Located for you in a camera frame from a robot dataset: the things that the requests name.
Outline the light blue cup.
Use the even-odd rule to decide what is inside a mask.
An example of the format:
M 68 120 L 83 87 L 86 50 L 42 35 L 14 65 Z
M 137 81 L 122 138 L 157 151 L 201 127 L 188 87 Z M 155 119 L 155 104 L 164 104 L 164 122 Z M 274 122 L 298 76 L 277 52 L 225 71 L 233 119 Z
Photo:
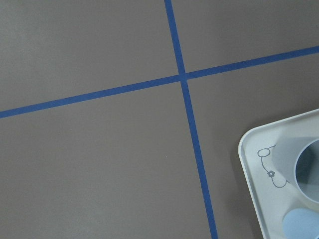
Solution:
M 318 239 L 318 212 L 304 208 L 291 210 L 283 218 L 283 231 L 287 239 Z
M 305 206 L 319 211 L 319 139 L 281 138 L 273 150 L 273 165 Z

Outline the cream plastic tray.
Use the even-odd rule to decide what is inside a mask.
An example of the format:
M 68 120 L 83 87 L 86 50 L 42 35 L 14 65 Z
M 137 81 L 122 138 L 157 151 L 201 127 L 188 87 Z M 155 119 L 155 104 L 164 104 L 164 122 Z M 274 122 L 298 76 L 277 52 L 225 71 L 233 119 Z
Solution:
M 278 141 L 286 137 L 319 136 L 319 111 L 313 110 L 247 131 L 238 145 L 238 155 L 265 239 L 285 238 L 283 218 L 295 208 L 318 212 L 319 205 L 307 199 L 273 164 Z

